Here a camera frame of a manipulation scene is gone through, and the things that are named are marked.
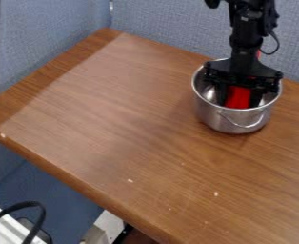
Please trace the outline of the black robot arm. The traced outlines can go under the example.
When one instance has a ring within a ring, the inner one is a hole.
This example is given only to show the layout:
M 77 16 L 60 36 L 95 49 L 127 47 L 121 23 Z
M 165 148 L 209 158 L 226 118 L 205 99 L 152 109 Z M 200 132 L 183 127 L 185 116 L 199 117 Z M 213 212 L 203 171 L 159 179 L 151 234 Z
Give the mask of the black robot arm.
M 204 80 L 216 88 L 217 104 L 230 109 L 259 106 L 262 97 L 280 90 L 283 73 L 260 62 L 280 48 L 274 32 L 280 15 L 275 0 L 204 0 L 211 9 L 226 1 L 231 20 L 231 57 L 204 63 Z

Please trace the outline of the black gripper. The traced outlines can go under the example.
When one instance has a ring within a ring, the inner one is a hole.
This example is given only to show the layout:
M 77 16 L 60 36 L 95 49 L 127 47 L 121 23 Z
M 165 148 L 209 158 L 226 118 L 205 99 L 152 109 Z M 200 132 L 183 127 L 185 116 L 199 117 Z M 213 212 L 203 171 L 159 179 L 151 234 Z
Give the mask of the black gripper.
M 278 92 L 283 73 L 260 62 L 260 46 L 232 48 L 230 58 L 204 63 L 204 81 L 215 88 L 216 104 L 224 106 L 228 92 L 251 91 L 251 107 L 259 106 L 266 92 Z

